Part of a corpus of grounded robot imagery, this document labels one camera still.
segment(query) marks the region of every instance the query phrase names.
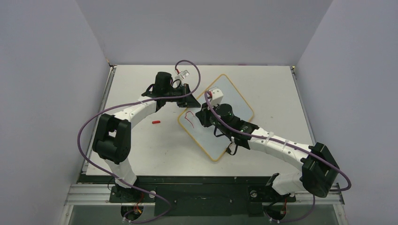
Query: tabletop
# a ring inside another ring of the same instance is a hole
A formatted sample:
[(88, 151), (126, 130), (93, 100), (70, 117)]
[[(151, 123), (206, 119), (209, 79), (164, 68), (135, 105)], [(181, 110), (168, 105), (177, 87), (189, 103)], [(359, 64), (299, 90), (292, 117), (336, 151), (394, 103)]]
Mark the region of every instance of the tabletop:
[[(195, 97), (219, 75), (226, 74), (253, 108), (254, 118), (251, 123), (291, 141), (313, 143), (290, 67), (198, 67), (202, 81), (193, 94)], [(198, 82), (195, 68), (180, 65), (178, 69), (187, 69), (190, 72), (184, 83), (188, 83), (192, 90)], [(154, 83), (159, 71), (175, 75), (172, 65), (118, 65), (105, 108), (135, 102), (146, 88)], [(136, 175), (271, 176), (274, 173), (297, 171), (290, 164), (273, 156), (241, 147), (236, 155), (225, 153), (219, 161), (213, 162), (178, 124), (177, 117), (183, 110), (175, 103), (167, 103), (132, 129), (128, 160)], [(152, 124), (153, 120), (161, 122)], [(108, 165), (97, 153), (92, 151), (90, 159), (109, 170)], [(107, 175), (92, 165), (88, 166), (86, 174)]]

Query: whiteboard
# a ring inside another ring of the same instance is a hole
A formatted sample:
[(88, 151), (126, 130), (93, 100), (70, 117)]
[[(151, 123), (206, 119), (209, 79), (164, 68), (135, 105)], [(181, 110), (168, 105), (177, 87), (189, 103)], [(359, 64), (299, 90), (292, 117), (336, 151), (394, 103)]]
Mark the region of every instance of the whiteboard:
[[(184, 82), (192, 90), (198, 81), (195, 69), (188, 65), (178, 68), (190, 72)], [(289, 67), (199, 66), (199, 69), (202, 82), (194, 97), (198, 97), (220, 74), (227, 74), (255, 112), (251, 123), (292, 141), (312, 143)], [(159, 71), (173, 73), (174, 66), (118, 65), (105, 107), (135, 102), (154, 83)], [(178, 124), (177, 117), (183, 110), (175, 103), (167, 103), (131, 130), (128, 160), (137, 175), (271, 176), (297, 171), (282, 160), (244, 148), (238, 148), (234, 156), (224, 154), (220, 160), (213, 162)], [(152, 124), (153, 120), (160, 120), (161, 123)], [(109, 169), (97, 153), (92, 152), (90, 159)], [(86, 174), (106, 175), (92, 165), (88, 166)]]
[[(217, 77), (217, 79), (212, 82), (205, 91), (211, 88), (219, 88), (222, 91), (224, 95), (222, 103), (231, 105), (234, 114), (241, 120), (250, 121), (253, 118), (253, 109), (225, 74)], [(204, 92), (198, 97), (198, 101), (201, 105), (206, 102)], [(218, 161), (224, 154), (230, 141), (224, 136), (215, 137), (214, 126), (206, 128), (200, 124), (198, 118), (194, 116), (195, 113), (200, 111), (200, 109), (201, 108), (190, 108), (185, 110), (178, 117), (178, 123), (195, 141), (195, 143), (205, 151), (212, 161)]]

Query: yellow edge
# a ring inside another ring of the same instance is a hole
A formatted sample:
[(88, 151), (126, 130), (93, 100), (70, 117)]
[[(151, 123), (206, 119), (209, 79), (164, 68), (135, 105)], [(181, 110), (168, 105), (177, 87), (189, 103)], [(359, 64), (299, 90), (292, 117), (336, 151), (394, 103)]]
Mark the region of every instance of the yellow edge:
[[(232, 86), (235, 88), (235, 90), (237, 90), (238, 94), (243, 98), (243, 100), (246, 102), (246, 104), (249, 106), (250, 110), (253, 113), (253, 116), (249, 119), (248, 122), (252, 121), (253, 117), (254, 117), (254, 111), (252, 109), (252, 107), (249, 105), (249, 103), (246, 101), (246, 99), (242, 96), (242, 94), (239, 92), (239, 90), (236, 88), (236, 86), (234, 85), (234, 83), (230, 80), (230, 78), (225, 75), (225, 74), (221, 74), (219, 75), (196, 99), (199, 99), (203, 94), (205, 94), (205, 91), (209, 90), (213, 84), (222, 76), (225, 76), (232, 84)], [(196, 142), (196, 144), (206, 153), (207, 156), (209, 156), (209, 158), (213, 161), (213, 162), (217, 162), (218, 160), (220, 160), (221, 156), (225, 153), (225, 151), (227, 149), (224, 150), (224, 152), (220, 155), (220, 157), (218, 157), (218, 159), (214, 160), (213, 158), (211, 158), (211, 156), (207, 153), (207, 151), (196, 141), (196, 139), (188, 132), (187, 129), (185, 129), (185, 127), (181, 124), (180, 122), (180, 117), (188, 110), (188, 108), (186, 108), (178, 117), (177, 117), (177, 122), (178, 124), (185, 130), (185, 132), (194, 140), (194, 142)]]

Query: purple cable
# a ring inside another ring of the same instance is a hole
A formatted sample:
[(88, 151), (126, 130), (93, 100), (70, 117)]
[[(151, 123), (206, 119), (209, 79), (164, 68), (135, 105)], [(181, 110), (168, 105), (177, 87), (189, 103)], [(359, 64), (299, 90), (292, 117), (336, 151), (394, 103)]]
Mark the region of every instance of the purple cable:
[[(248, 134), (248, 133), (244, 133), (244, 132), (241, 132), (241, 131), (239, 131), (239, 130), (235, 130), (234, 128), (228, 126), (228, 124), (226, 124), (223, 120), (221, 120), (220, 116), (217, 115), (217, 113), (214, 111), (214, 109), (213, 109), (212, 106), (210, 105), (210, 102), (209, 102), (209, 99), (208, 99), (208, 97), (207, 97), (207, 94), (209, 94), (209, 91), (206, 91), (206, 94), (205, 94), (205, 100), (206, 100), (207, 106), (209, 107), (209, 109), (210, 109), (210, 111), (213, 113), (213, 115), (217, 118), (217, 120), (218, 120), (221, 124), (223, 124), (226, 128), (228, 128), (229, 130), (231, 130), (231, 131), (233, 131), (233, 132), (235, 132), (235, 133), (238, 133), (238, 134), (240, 134), (240, 135), (245, 135), (245, 136), (248, 136), (248, 137), (255, 137), (255, 138), (260, 138), (260, 139), (267, 139), (267, 137), (258, 136), (258, 135), (252, 135), (252, 134)], [(270, 141), (273, 141), (273, 142), (278, 142), (278, 143), (280, 143), (280, 144), (285, 144), (285, 142), (280, 141), (280, 140), (275, 139), (275, 138), (269, 138), (269, 140), (270, 140)], [(308, 155), (314, 157), (315, 159), (318, 159), (318, 160), (321, 161), (322, 163), (324, 163), (324, 164), (326, 164), (327, 166), (329, 166), (331, 169), (337, 171), (339, 174), (341, 174), (341, 175), (347, 180), (347, 183), (348, 183), (347, 187), (341, 188), (341, 189), (330, 190), (331, 192), (346, 191), (346, 190), (348, 190), (348, 189), (351, 188), (351, 181), (350, 181), (350, 179), (349, 179), (348, 176), (347, 176), (343, 171), (341, 171), (339, 168), (337, 168), (337, 167), (335, 167), (334, 165), (332, 165), (331, 163), (325, 161), (323, 158), (321, 158), (321, 157), (319, 157), (319, 156), (313, 154), (312, 152), (307, 151), (307, 150), (304, 150), (304, 149), (302, 149), (302, 148), (300, 148), (300, 147), (298, 147), (298, 146), (296, 146), (296, 145), (286, 143), (286, 146), (292, 147), (294, 150), (302, 151), (302, 152), (304, 152), (304, 153), (306, 153), (306, 154), (308, 154)]]
[(311, 207), (311, 209), (310, 209), (306, 214), (300, 216), (299, 218), (287, 219), (287, 220), (276, 220), (276, 219), (271, 218), (271, 217), (267, 214), (267, 212), (265, 212), (265, 215), (267, 215), (267, 217), (271, 218), (271, 221), (273, 221), (273, 222), (278, 222), (278, 221), (279, 221), (280, 223), (291, 223), (291, 222), (296, 222), (296, 221), (302, 220), (302, 219), (308, 217), (308, 215), (310, 215), (310, 214), (313, 212), (313, 210), (315, 209), (315, 196), (314, 196), (314, 195), (312, 195), (312, 196), (313, 196), (313, 199), (314, 199), (314, 200), (313, 200), (313, 202), (312, 202), (312, 207)]
[(174, 69), (175, 69), (175, 70), (177, 69), (178, 64), (180, 64), (181, 62), (188, 62), (188, 63), (192, 64), (192, 65), (195, 67), (195, 69), (197, 70), (197, 72), (198, 72), (198, 77), (199, 77), (199, 78), (198, 78), (198, 84), (196, 85), (196, 87), (195, 87), (190, 93), (188, 93), (188, 94), (186, 94), (186, 95), (183, 95), (183, 96), (175, 96), (175, 97), (155, 97), (155, 98), (146, 99), (146, 100), (143, 100), (143, 101), (140, 101), (140, 102), (133, 102), (133, 103), (127, 103), (127, 104), (122, 104), (122, 105), (116, 105), (116, 106), (113, 106), (113, 107), (104, 109), (104, 110), (102, 110), (101, 112), (99, 112), (99, 113), (97, 113), (96, 115), (94, 115), (93, 117), (91, 117), (89, 120), (87, 120), (87, 121), (83, 124), (83, 126), (80, 128), (79, 133), (77, 134), (77, 148), (79, 148), (80, 154), (83, 156), (83, 158), (84, 158), (87, 162), (89, 162), (89, 163), (90, 163), (91, 165), (93, 165), (94, 167), (97, 167), (97, 168), (100, 169), (101, 171), (106, 172), (107, 174), (113, 176), (115, 179), (118, 179), (121, 183), (123, 183), (123, 184), (125, 184), (125, 185), (127, 185), (127, 186), (129, 186), (129, 187), (131, 187), (131, 188), (134, 188), (134, 189), (136, 189), (136, 190), (138, 190), (138, 191), (142, 191), (142, 192), (147, 193), (147, 194), (149, 194), (149, 195), (154, 195), (155, 197), (158, 197), (158, 198), (162, 199), (163, 201), (165, 201), (165, 202), (170, 206), (170, 208), (169, 208), (167, 211), (165, 211), (165, 212), (163, 212), (163, 213), (161, 213), (161, 214), (155, 216), (154, 218), (151, 218), (151, 219), (148, 219), (148, 220), (144, 220), (144, 221), (137, 221), (137, 222), (132, 221), (131, 223), (133, 223), (133, 224), (143, 224), (143, 223), (151, 222), (151, 221), (154, 221), (154, 220), (160, 218), (161, 216), (165, 215), (166, 213), (168, 213), (168, 212), (171, 210), (171, 208), (172, 208), (171, 203), (170, 203), (169, 201), (167, 201), (167, 199), (163, 198), (162, 196), (160, 196), (160, 195), (158, 195), (158, 194), (151, 193), (151, 192), (149, 192), (149, 191), (147, 191), (147, 190), (144, 190), (144, 189), (142, 189), (142, 188), (136, 187), (136, 186), (134, 186), (134, 185), (132, 185), (132, 184), (129, 184), (129, 183), (125, 182), (124, 180), (122, 180), (122, 179), (120, 179), (118, 176), (116, 176), (116, 174), (114, 174), (114, 173), (112, 173), (112, 172), (110, 172), (110, 171), (108, 171), (108, 170), (102, 168), (101, 166), (95, 164), (94, 162), (92, 162), (92, 161), (85, 155), (85, 153), (84, 153), (83, 150), (82, 150), (82, 146), (80, 145), (80, 136), (82, 135), (83, 129), (87, 126), (87, 124), (88, 124), (89, 122), (91, 122), (91, 121), (92, 121), (93, 119), (95, 119), (97, 116), (99, 116), (99, 115), (101, 115), (101, 114), (103, 114), (103, 113), (105, 113), (105, 112), (108, 112), (108, 111), (110, 111), (110, 110), (113, 110), (113, 109), (116, 109), (116, 108), (120, 108), (120, 107), (125, 107), (125, 106), (138, 105), (138, 104), (141, 104), (141, 103), (145, 103), (145, 102), (149, 102), (149, 101), (156, 101), (156, 100), (161, 100), (161, 99), (176, 99), (176, 98), (183, 98), (183, 97), (187, 97), (187, 96), (189, 96), (190, 94), (194, 93), (194, 92), (198, 89), (198, 87), (199, 87), (199, 85), (200, 85), (200, 71), (199, 71), (199, 68), (195, 65), (195, 63), (193, 63), (193, 62), (191, 62), (191, 61), (189, 61), (189, 60), (180, 60), (180, 61), (178, 61), (178, 62), (176, 63), (176, 65), (174, 66)]

